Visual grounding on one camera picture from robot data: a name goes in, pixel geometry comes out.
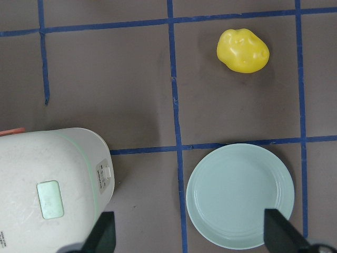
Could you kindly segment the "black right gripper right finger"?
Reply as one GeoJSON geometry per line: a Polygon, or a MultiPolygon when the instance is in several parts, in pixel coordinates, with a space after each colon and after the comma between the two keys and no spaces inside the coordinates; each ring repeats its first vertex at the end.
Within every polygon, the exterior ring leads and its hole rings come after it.
{"type": "Polygon", "coordinates": [[[267,250],[309,252],[310,244],[277,209],[264,210],[263,240],[267,250]]]}

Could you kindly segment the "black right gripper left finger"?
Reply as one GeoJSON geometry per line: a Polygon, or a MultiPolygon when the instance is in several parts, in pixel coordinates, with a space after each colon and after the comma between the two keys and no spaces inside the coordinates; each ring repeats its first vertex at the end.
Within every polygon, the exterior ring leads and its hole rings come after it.
{"type": "Polygon", "coordinates": [[[113,253],[116,247],[114,212],[102,212],[81,252],[113,253]]]}

